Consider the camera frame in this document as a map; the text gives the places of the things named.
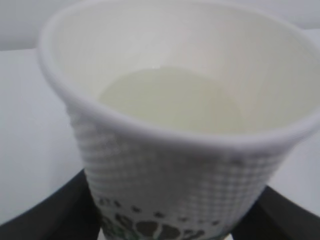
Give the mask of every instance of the liquid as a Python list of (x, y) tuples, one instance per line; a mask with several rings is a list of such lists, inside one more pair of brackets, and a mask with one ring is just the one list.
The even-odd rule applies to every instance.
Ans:
[(169, 129), (245, 132), (240, 110), (214, 80), (181, 68), (144, 69), (121, 76), (99, 101), (120, 113)]

